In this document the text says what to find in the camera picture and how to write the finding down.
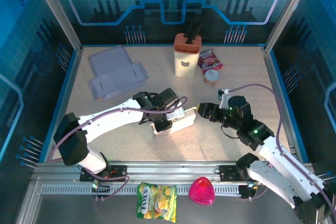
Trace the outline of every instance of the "chip bag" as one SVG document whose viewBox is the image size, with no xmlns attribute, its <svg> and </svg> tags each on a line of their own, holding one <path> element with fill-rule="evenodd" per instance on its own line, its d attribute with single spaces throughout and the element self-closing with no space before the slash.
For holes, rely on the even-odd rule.
<svg viewBox="0 0 336 224">
<path fill-rule="evenodd" d="M 215 56 L 212 49 L 205 50 L 199 54 L 198 65 L 203 74 L 208 70 L 217 70 L 223 67 L 223 64 Z"/>
<path fill-rule="evenodd" d="M 163 219 L 176 222 L 176 186 L 141 183 L 137 187 L 136 216 L 142 219 Z"/>
</svg>

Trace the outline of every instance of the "gray cardboard box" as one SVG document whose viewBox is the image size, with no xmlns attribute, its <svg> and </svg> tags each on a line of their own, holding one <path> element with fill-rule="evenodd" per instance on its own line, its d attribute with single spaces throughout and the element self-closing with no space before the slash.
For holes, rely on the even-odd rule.
<svg viewBox="0 0 336 224">
<path fill-rule="evenodd" d="M 112 99 L 145 85 L 148 79 L 146 70 L 140 62 L 119 68 L 89 81 L 94 99 Z"/>
<path fill-rule="evenodd" d="M 102 76 L 133 64 L 126 49 L 121 45 L 91 55 L 89 63 L 93 74 L 96 76 Z"/>
</svg>

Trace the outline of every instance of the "beige table surface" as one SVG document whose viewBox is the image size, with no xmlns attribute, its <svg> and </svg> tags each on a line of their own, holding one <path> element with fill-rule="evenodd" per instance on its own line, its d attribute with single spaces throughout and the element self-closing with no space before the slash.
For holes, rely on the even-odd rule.
<svg viewBox="0 0 336 224">
<path fill-rule="evenodd" d="M 204 47 L 202 50 L 208 48 L 213 48 L 224 64 L 223 69 L 219 70 L 221 78 L 215 88 L 204 84 L 200 69 L 194 78 L 176 77 L 172 47 L 126 47 L 133 62 L 141 62 L 146 69 L 149 76 L 146 85 L 109 101 L 95 101 L 88 86 L 89 80 L 94 78 L 88 57 L 106 47 L 86 47 L 67 113 L 74 112 L 76 116 L 94 114 L 126 101 L 139 91 L 160 93 L 172 88 L 179 97 L 188 97 L 185 106 L 188 109 L 201 102 L 219 103 L 218 88 L 233 89 L 248 83 L 271 87 L 259 47 Z M 244 95 L 254 117 L 276 132 L 279 113 L 269 91 L 254 87 L 237 91 L 234 95 Z M 235 161 L 247 152 L 253 152 L 239 140 L 226 137 L 220 126 L 197 115 L 193 126 L 155 138 L 149 123 L 132 123 L 98 137 L 89 146 L 103 152 L 111 161 Z M 236 135 L 231 129 L 226 129 L 226 133 Z M 280 140 L 288 148 L 283 129 Z"/>
</svg>

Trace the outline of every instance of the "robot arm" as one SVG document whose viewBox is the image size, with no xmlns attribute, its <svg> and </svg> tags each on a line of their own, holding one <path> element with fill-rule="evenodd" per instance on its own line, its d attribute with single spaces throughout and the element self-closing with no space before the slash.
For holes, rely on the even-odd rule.
<svg viewBox="0 0 336 224">
<path fill-rule="evenodd" d="M 139 92 L 122 104 L 96 114 L 84 115 L 79 118 L 75 117 L 73 113 L 65 115 L 54 135 L 54 140 L 58 143 L 71 130 L 89 121 L 89 124 L 76 131 L 63 142 L 59 147 L 59 151 L 65 165 L 78 164 L 101 177 L 107 177 L 111 172 L 107 159 L 102 153 L 92 150 L 87 144 L 106 132 L 135 122 L 139 122 L 139 124 L 153 122 L 157 132 L 166 131 L 172 127 L 170 119 L 176 118 L 175 114 L 184 114 L 183 108 L 168 114 L 123 111 L 122 109 L 134 108 L 147 111 L 162 111 L 177 104 L 181 104 L 181 102 L 170 88 L 160 94 Z M 107 113 L 115 109 L 120 109 L 120 111 Z"/>
<path fill-rule="evenodd" d="M 258 157 L 248 153 L 236 163 L 237 173 L 243 179 L 253 179 L 267 186 L 294 209 L 303 223 L 322 223 L 331 214 L 316 185 L 322 188 L 333 206 L 336 205 L 334 194 L 327 189 L 322 179 L 309 172 L 283 146 L 280 145 L 282 151 L 279 150 L 273 132 L 253 118 L 250 105 L 244 97 L 231 97 L 228 100 L 228 109 L 222 109 L 213 103 L 201 103 L 198 113 L 211 122 L 219 122 L 224 127 L 235 129 L 242 143 L 274 167 L 271 169 Z M 308 174 L 315 185 L 293 163 Z"/>
</svg>

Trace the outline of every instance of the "enclosure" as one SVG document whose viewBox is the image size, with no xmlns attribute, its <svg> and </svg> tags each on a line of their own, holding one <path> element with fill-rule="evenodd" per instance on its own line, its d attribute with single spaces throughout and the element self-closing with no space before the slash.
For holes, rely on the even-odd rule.
<svg viewBox="0 0 336 224">
<path fill-rule="evenodd" d="M 53 135 L 66 113 L 95 114 L 140 91 L 160 93 L 172 88 L 179 97 L 187 96 L 185 107 L 192 108 L 201 102 L 220 103 L 218 89 L 266 85 L 282 106 L 282 145 L 310 171 L 327 173 L 326 181 L 336 182 L 332 179 L 336 173 L 336 0 L 0 3 L 2 223 L 148 222 L 136 218 L 133 191 L 95 205 L 85 191 L 90 185 L 78 181 L 77 166 L 46 162 L 55 144 Z M 204 85 L 199 69 L 194 78 L 174 74 L 175 36 L 185 33 L 195 19 L 204 23 L 199 32 L 202 51 L 213 49 L 224 65 L 215 88 Z M 118 45 L 132 61 L 142 64 L 148 79 L 113 99 L 94 99 L 88 85 L 94 78 L 89 59 Z M 279 112 L 269 91 L 251 87 L 236 94 L 245 96 L 255 118 L 277 131 Z M 178 172 L 164 173 L 177 185 L 188 185 L 197 178 L 198 169 L 231 164 L 251 152 L 225 136 L 220 125 L 199 116 L 191 127 L 162 137 L 154 136 L 149 123 L 127 124 L 89 146 L 104 152 L 112 164 L 128 165 L 133 185 L 138 179 L 159 184 L 155 173 L 171 167 L 188 168 L 182 177 Z M 252 202 L 216 197 L 210 207 L 195 205 L 181 193 L 177 221 L 301 223 L 290 206 L 270 190 Z"/>
</svg>

